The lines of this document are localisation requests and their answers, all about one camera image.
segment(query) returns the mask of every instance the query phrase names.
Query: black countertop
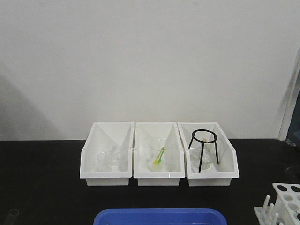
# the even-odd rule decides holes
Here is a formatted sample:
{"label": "black countertop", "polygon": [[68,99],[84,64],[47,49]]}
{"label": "black countertop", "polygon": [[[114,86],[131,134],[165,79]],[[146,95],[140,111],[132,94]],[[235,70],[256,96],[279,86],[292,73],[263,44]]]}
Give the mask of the black countertop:
{"label": "black countertop", "polygon": [[266,195],[275,203],[273,182],[296,183],[286,174],[300,165],[300,151],[273,139],[231,139],[237,151],[240,178],[230,186],[88,187],[79,178],[85,141],[0,142],[0,224],[17,208],[16,225],[91,225],[108,208],[213,208],[229,225],[258,225],[254,206]]}

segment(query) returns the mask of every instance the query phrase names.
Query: doorframe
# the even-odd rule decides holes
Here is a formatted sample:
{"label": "doorframe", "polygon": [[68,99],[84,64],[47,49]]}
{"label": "doorframe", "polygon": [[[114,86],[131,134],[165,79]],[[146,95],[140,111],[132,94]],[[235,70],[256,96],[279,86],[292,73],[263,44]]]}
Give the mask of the doorframe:
{"label": "doorframe", "polygon": [[295,66],[294,70],[292,73],[292,78],[290,85],[288,87],[289,91],[289,98],[286,103],[285,107],[285,113],[282,119],[280,131],[278,134],[278,139],[281,141],[284,141],[287,136],[287,132],[289,130],[292,116],[294,113],[295,105],[297,102],[299,90],[300,90],[300,76],[299,76],[299,70],[300,70],[300,48],[298,49],[296,61],[295,61]]}

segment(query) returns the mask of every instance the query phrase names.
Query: test tube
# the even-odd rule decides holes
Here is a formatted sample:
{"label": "test tube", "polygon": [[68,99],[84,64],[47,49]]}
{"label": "test tube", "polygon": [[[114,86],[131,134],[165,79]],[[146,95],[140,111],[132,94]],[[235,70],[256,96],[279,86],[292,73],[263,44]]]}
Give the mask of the test tube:
{"label": "test tube", "polygon": [[17,209],[11,209],[6,217],[6,220],[4,221],[3,225],[13,225],[15,223],[15,220],[19,216],[20,212]]}

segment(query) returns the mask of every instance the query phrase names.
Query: white wall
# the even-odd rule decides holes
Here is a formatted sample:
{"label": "white wall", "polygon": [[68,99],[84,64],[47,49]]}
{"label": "white wall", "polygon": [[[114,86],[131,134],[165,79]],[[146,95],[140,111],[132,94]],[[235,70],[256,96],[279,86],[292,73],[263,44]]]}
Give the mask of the white wall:
{"label": "white wall", "polygon": [[300,1],[4,0],[0,139],[85,139],[93,121],[217,121],[277,138]]}

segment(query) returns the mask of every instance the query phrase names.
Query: storage tray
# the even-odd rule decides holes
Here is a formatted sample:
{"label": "storage tray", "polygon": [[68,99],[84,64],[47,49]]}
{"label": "storage tray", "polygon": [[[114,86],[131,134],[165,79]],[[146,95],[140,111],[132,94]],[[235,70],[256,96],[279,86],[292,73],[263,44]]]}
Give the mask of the storage tray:
{"label": "storage tray", "polygon": [[[153,166],[161,148],[162,163]],[[176,186],[185,177],[184,152],[176,122],[137,122],[135,124],[134,178],[139,186]]]}
{"label": "storage tray", "polygon": [[94,122],[81,152],[80,178],[88,186],[128,185],[134,122]]}
{"label": "storage tray", "polygon": [[107,209],[94,225],[227,225],[214,209]]}

